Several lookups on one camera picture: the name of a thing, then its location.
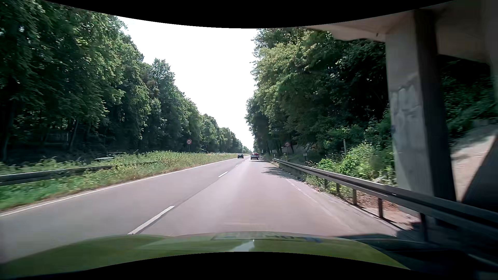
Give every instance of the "grass median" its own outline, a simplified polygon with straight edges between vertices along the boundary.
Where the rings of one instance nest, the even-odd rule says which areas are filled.
[[[126,154],[109,161],[94,162],[88,166],[156,162],[119,165],[112,169],[86,172],[79,176],[0,186],[0,210],[7,210],[9,208],[49,198],[92,190],[235,157],[237,157],[236,153],[185,153],[170,151],[155,151],[139,155]],[[0,165],[0,174],[14,174],[83,166],[85,165],[79,162],[57,162],[54,159],[44,159],[36,164],[23,167]]]

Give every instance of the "green car hood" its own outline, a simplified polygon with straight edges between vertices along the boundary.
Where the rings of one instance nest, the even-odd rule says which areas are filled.
[[[0,265],[0,271],[2,279],[9,279],[217,252],[311,254],[408,269],[369,245],[354,240],[277,232],[229,232],[179,237],[138,234],[91,239],[4,263]]]

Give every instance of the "sky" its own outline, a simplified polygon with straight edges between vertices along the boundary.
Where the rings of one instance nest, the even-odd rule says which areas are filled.
[[[230,128],[252,149],[254,137],[244,116],[246,100],[255,90],[250,74],[256,29],[174,25],[119,17],[125,33],[144,55],[144,62],[165,59],[175,73],[175,85],[202,114],[219,127]]]

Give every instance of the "asphalt road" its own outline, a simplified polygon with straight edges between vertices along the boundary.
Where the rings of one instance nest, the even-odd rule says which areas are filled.
[[[0,263],[112,235],[276,231],[394,235],[396,229],[249,156],[0,214]]]

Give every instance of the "grass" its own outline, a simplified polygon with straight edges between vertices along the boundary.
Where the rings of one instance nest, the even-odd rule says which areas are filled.
[[[63,177],[45,181],[0,186],[0,210],[34,203],[40,200],[92,190],[113,184],[136,180],[237,157],[236,153],[185,153],[155,151],[144,154],[126,154],[88,166],[157,161],[156,163],[117,166],[112,169],[87,172],[81,176]],[[44,159],[27,166],[0,165],[0,174],[13,174],[85,166],[79,162],[56,162]]]
[[[318,176],[313,176],[313,175],[310,175],[310,174],[298,171],[298,170],[296,170],[294,168],[285,166],[283,164],[280,164],[279,167],[282,168],[283,170],[287,171],[287,172],[290,172],[294,176],[301,178],[303,180],[303,182],[306,182],[306,183],[308,183],[310,185],[318,187],[320,189],[320,191],[325,191],[327,193],[330,193],[330,194],[333,194],[333,195],[337,195],[337,189],[336,189],[337,188],[337,184],[334,183],[334,182],[328,181],[327,188],[325,188],[325,186],[324,186],[324,179],[322,179],[322,178],[320,178]],[[346,186],[341,185],[340,192],[341,192],[342,198],[346,198],[346,199],[352,199],[353,198],[353,189],[350,188],[350,187],[346,187]]]

